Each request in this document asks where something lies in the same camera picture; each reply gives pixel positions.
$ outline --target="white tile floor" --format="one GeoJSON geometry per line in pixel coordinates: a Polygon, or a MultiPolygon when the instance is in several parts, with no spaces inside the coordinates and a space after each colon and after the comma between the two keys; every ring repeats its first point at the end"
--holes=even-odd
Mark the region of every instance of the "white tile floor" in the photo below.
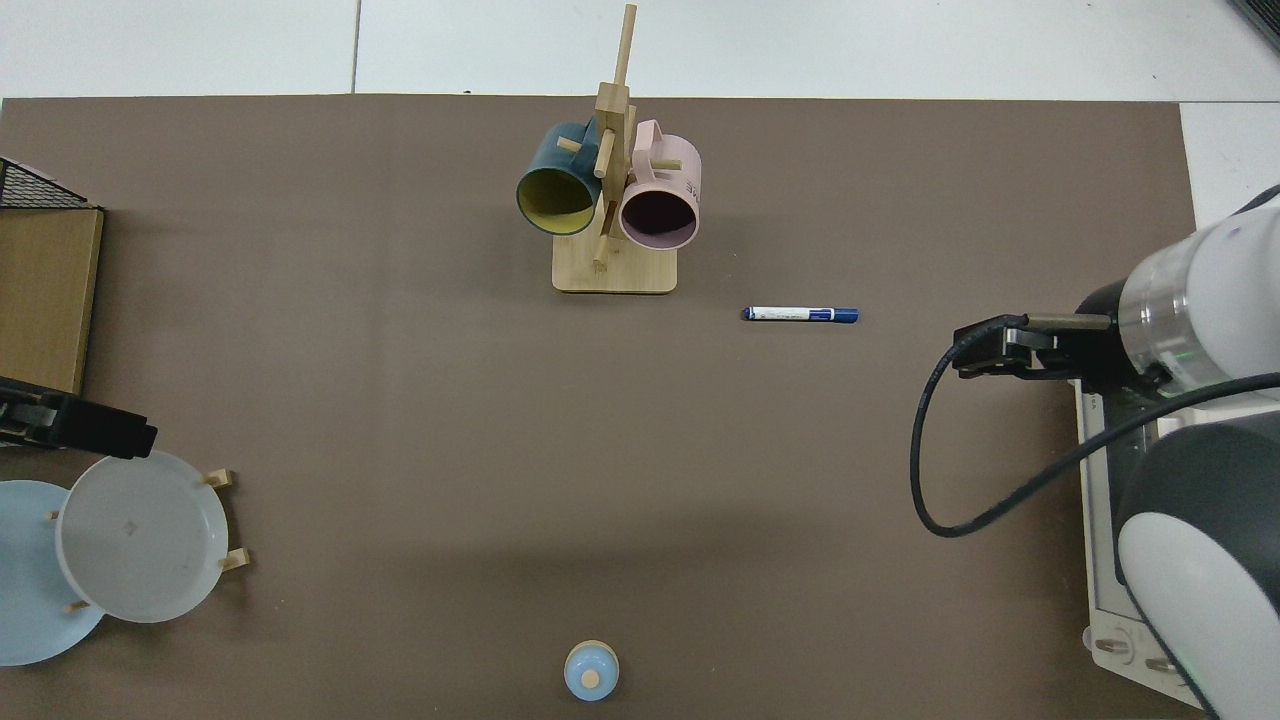
{"type": "MultiPolygon", "coordinates": [[[[0,97],[591,95],[622,5],[0,0],[0,97]]],[[[637,96],[1179,101],[1202,224],[1280,182],[1280,53],[1226,0],[639,5],[637,96]]]]}

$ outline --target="black mesh basket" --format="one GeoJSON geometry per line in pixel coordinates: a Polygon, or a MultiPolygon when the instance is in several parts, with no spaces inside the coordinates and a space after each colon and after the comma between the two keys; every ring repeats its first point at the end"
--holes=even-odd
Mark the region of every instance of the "black mesh basket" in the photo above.
{"type": "Polygon", "coordinates": [[[31,168],[0,158],[0,210],[10,208],[74,210],[95,205],[31,168]]]}

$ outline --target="pink mug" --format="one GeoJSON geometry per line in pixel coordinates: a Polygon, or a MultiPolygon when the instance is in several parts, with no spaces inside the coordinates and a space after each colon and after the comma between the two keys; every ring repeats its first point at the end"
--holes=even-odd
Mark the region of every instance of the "pink mug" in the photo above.
{"type": "Polygon", "coordinates": [[[689,245],[698,234],[703,182],[703,159],[694,143],[663,135],[658,120],[645,120],[636,126],[631,172],[635,179],[618,206],[622,233],[652,250],[689,245]]]}

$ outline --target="plate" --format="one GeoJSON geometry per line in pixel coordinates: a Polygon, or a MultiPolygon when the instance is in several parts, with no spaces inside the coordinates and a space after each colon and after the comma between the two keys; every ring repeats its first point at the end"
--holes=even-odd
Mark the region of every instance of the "plate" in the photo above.
{"type": "Polygon", "coordinates": [[[76,592],[133,623],[200,605],[227,557],[227,514],[202,479],[164,452],[84,470],[58,516],[58,561],[76,592]]]}
{"type": "Polygon", "coordinates": [[[84,639],[102,611],[63,607],[79,597],[58,566],[58,510],[67,491],[36,480],[0,482],[0,666],[29,665],[84,639]]]}

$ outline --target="marker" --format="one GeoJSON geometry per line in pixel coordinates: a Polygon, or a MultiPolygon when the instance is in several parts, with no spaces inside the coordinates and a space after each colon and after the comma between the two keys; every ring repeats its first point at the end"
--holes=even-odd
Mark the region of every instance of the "marker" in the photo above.
{"type": "Polygon", "coordinates": [[[744,320],[822,320],[856,323],[856,307],[744,307],[744,320]]]}

